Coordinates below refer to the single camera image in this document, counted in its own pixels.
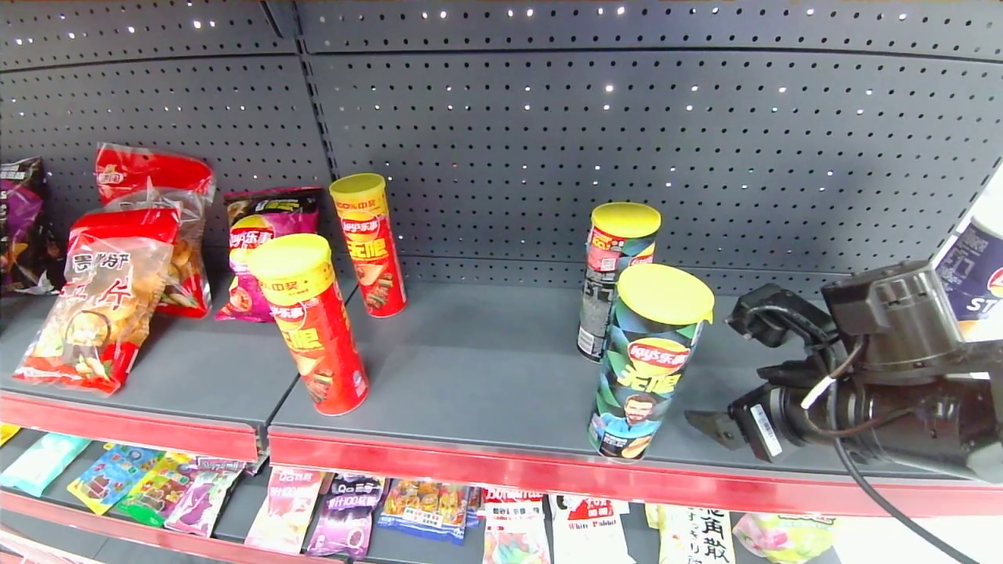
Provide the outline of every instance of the barcode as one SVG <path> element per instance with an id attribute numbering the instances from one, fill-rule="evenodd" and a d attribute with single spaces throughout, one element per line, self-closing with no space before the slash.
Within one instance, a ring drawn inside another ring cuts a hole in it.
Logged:
<path id="1" fill-rule="evenodd" d="M 596 336 L 592 333 L 586 331 L 584 328 L 578 328 L 578 347 L 582 350 L 588 350 L 592 352 L 592 347 L 596 344 Z"/>
<path id="2" fill-rule="evenodd" d="M 755 419 L 755 425 L 759 428 L 759 433 L 766 443 L 766 450 L 769 451 L 769 456 L 775 457 L 782 453 L 783 449 L 780 448 L 780 442 L 776 440 L 776 433 L 773 431 L 773 426 L 769 422 L 769 417 L 766 416 L 766 411 L 763 411 L 762 405 L 756 403 L 752 405 L 750 410 L 752 411 L 752 418 Z"/>

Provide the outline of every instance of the green chip canister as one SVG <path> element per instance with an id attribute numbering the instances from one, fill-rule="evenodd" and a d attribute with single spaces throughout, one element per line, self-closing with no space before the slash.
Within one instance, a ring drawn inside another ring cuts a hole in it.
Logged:
<path id="1" fill-rule="evenodd" d="M 586 250 L 585 284 L 579 311 L 578 349 L 599 361 L 616 281 L 627 267 L 652 262 L 658 210 L 644 204 L 614 202 L 592 211 Z"/>
<path id="2" fill-rule="evenodd" d="M 677 268 L 640 264 L 620 275 L 589 422 L 600 455 L 644 456 L 713 310 L 710 288 Z"/>

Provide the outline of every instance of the purple snack bag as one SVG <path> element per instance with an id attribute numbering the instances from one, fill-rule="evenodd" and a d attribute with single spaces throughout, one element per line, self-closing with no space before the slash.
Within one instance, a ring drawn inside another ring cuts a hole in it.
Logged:
<path id="1" fill-rule="evenodd" d="M 342 553 L 364 558 L 369 551 L 372 514 L 383 493 L 383 479 L 339 474 L 324 498 L 317 528 L 307 546 L 310 556 Z"/>
<path id="2" fill-rule="evenodd" d="M 66 280 L 66 252 L 46 218 L 38 157 L 0 165 L 0 290 L 54 294 Z"/>
<path id="3" fill-rule="evenodd" d="M 284 235 L 317 233 L 323 190 L 308 186 L 276 188 L 224 197 L 230 222 L 230 301 L 217 319 L 271 323 L 272 311 L 261 285 L 249 271 L 247 258 L 262 243 Z"/>
<path id="4" fill-rule="evenodd" d="M 200 470 L 163 526 L 172 531 L 209 537 L 220 510 L 223 509 L 227 493 L 242 471 L 242 466 Z"/>

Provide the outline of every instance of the white label sticker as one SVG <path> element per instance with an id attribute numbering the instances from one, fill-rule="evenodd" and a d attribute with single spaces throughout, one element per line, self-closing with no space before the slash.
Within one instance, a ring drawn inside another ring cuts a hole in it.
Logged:
<path id="1" fill-rule="evenodd" d="M 780 448 L 780 442 L 776 440 L 776 433 L 773 431 L 773 426 L 769 424 L 769 417 L 766 416 L 766 411 L 762 409 L 762 405 L 756 403 L 752 405 L 750 409 L 752 411 L 752 418 L 755 419 L 756 427 L 759 428 L 759 434 L 762 435 L 763 442 L 766 443 L 766 450 L 769 451 L 769 456 L 775 457 L 783 452 Z"/>

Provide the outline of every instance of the red chip canister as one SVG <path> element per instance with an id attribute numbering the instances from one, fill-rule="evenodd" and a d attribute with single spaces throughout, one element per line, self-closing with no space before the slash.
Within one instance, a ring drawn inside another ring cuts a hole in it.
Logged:
<path id="1" fill-rule="evenodd" d="M 400 313 L 407 295 L 390 233 L 386 181 L 373 173 L 351 175 L 338 179 L 328 190 L 341 220 L 366 311 L 373 317 Z"/>
<path id="2" fill-rule="evenodd" d="M 340 415 L 358 407 L 369 393 L 369 380 L 327 240 L 307 233 L 279 237 L 251 251 L 247 264 L 317 410 Z"/>

